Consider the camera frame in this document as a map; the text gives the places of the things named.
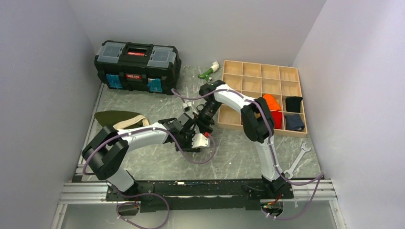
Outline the wooden compartment tray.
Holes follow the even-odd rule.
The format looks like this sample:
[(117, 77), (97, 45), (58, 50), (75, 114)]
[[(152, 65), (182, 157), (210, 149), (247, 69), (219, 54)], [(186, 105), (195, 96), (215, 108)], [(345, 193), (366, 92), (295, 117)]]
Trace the wooden compartment tray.
[[(239, 62), (225, 60), (223, 64), (222, 81), (246, 96), (259, 98), (264, 94), (273, 95), (281, 106), (283, 114), (282, 129), (275, 129), (278, 135), (305, 137), (308, 134), (303, 100), (301, 113), (287, 112), (285, 99), (292, 96), (302, 96), (298, 69), (294, 67)], [(305, 124), (302, 131), (286, 130), (285, 115), (299, 114)]]

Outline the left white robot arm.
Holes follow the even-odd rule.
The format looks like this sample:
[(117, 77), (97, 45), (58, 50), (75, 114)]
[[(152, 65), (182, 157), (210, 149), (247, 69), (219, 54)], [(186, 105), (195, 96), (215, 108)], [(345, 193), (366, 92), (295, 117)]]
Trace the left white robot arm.
[(166, 143), (176, 143), (177, 151), (199, 152), (209, 147), (210, 140), (206, 134), (197, 133), (196, 126), (195, 119), (186, 113), (134, 129), (105, 126), (84, 148), (82, 156), (99, 180), (114, 185), (124, 200), (132, 200), (138, 193), (138, 183), (121, 167), (127, 152)]

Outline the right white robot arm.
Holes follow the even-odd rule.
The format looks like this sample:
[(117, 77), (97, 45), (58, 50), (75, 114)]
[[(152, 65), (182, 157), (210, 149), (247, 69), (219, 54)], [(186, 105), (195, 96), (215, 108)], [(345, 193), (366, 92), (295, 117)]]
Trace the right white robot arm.
[(264, 98), (246, 96), (221, 80), (206, 83), (199, 89), (201, 98), (208, 102), (224, 104), (242, 119), (243, 131), (257, 149), (263, 180), (263, 192), (275, 198), (286, 184), (274, 145), (274, 120)]

